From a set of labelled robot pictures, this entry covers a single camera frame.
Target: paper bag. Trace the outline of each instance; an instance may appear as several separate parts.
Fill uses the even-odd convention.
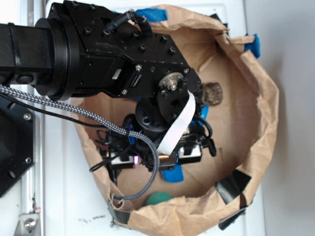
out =
[[[152,23],[154,32],[172,36],[203,83],[218,82],[222,87],[223,101],[210,107],[207,117],[218,155],[213,158],[204,149],[201,162],[182,166],[183,182],[169,183],[157,176],[149,191],[133,201],[117,202],[112,196],[141,190],[151,174],[145,166],[122,170],[118,186],[106,168],[93,176],[117,223],[152,236],[194,236],[252,203],[274,151],[279,91],[253,54],[243,52],[244,43],[253,37],[232,39],[218,20],[174,6],[158,8],[167,10],[168,20]],[[134,100],[105,94],[73,102],[116,125],[136,106]],[[76,127],[91,167],[102,160],[96,150],[96,131]],[[144,206],[148,196],[158,191],[174,199]]]

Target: green ball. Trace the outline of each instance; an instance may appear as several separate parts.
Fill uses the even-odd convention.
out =
[[[146,206],[148,205],[156,205],[162,202],[166,202],[168,200],[171,200],[173,197],[165,192],[157,192],[154,194],[151,194],[150,197],[146,201]]]

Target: screw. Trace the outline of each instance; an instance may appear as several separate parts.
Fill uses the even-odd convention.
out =
[[[139,31],[133,32],[132,36],[133,36],[134,38],[138,38],[138,37],[140,36]]]
[[[32,159],[31,159],[30,157],[28,157],[28,158],[25,159],[25,162],[26,162],[27,164],[30,164],[30,163],[32,162]]]
[[[35,225],[36,225],[36,222],[33,219],[27,219],[24,222],[24,226],[29,233],[35,228]]]
[[[72,2],[72,7],[75,8],[75,9],[77,9],[79,7],[79,5],[80,4],[77,1],[73,1]]]
[[[104,29],[102,35],[105,36],[105,37],[109,37],[110,36],[110,31]]]
[[[90,5],[90,11],[95,11],[97,9],[97,6],[95,4]]]
[[[32,119],[32,115],[30,113],[26,113],[23,116],[24,120],[30,121]]]
[[[146,50],[146,46],[145,46],[144,44],[141,44],[141,45],[139,46],[139,50],[140,50],[141,52],[144,52],[144,51]]]
[[[177,86],[174,84],[174,85],[171,85],[169,88],[171,89],[171,91],[175,91],[177,89]]]
[[[89,36],[92,33],[92,29],[90,27],[85,27],[84,28],[84,34]]]
[[[122,91],[122,95],[126,95],[128,93],[128,90],[127,89],[124,89],[123,91]]]
[[[162,35],[162,37],[161,37],[161,41],[163,42],[163,43],[165,43],[166,41],[168,40],[168,37],[167,37],[167,35]]]
[[[16,79],[16,82],[21,84],[21,85],[26,85],[31,82],[33,82],[34,77],[33,76],[20,76],[19,78]]]
[[[168,96],[165,89],[161,90],[161,95],[162,95],[163,97],[167,97],[167,96]]]
[[[169,50],[168,50],[168,53],[170,55],[173,55],[175,52],[176,52],[176,49],[174,47],[170,47]]]
[[[142,65],[137,64],[137,65],[135,66],[135,68],[136,68],[136,71],[141,71],[141,70],[142,70]]]

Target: braided cable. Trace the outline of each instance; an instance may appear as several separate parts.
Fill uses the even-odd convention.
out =
[[[91,118],[99,123],[101,123],[102,125],[104,125],[106,128],[111,129],[112,131],[124,135],[126,136],[127,134],[131,137],[135,137],[138,139],[143,140],[150,148],[152,154],[153,154],[153,160],[154,160],[154,165],[153,165],[153,170],[152,170],[152,175],[148,181],[148,183],[146,184],[146,186],[139,191],[136,194],[133,195],[129,195],[129,196],[117,196],[114,195],[115,199],[118,200],[132,200],[132,199],[136,199],[138,197],[140,197],[142,194],[144,194],[152,185],[155,177],[158,174],[158,169],[159,169],[159,158],[158,158],[158,152],[157,152],[157,148],[155,147],[155,145],[153,144],[153,142],[145,135],[135,132],[135,131],[127,131],[124,128],[118,127],[116,125],[114,125],[113,123],[109,122],[108,120],[100,117],[99,115],[92,113],[90,111],[87,111],[85,109],[76,107],[76,106],[72,106],[72,105],[68,105],[65,103],[61,103],[61,102],[57,102],[57,101],[52,101],[50,99],[46,99],[46,98],[42,98],[42,97],[38,97],[32,94],[28,94],[13,88],[9,88],[3,85],[0,85],[0,93],[6,94],[6,95],[11,95],[17,98],[21,98],[23,100],[27,100],[30,102],[35,102],[38,104],[42,104],[45,106],[50,106],[50,107],[54,107],[54,108],[59,108],[65,111],[70,111],[70,112],[74,112],[76,114]]]

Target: metal bracket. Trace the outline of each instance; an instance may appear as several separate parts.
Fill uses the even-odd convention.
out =
[[[16,227],[14,236],[40,236],[41,223],[39,213],[22,214]]]

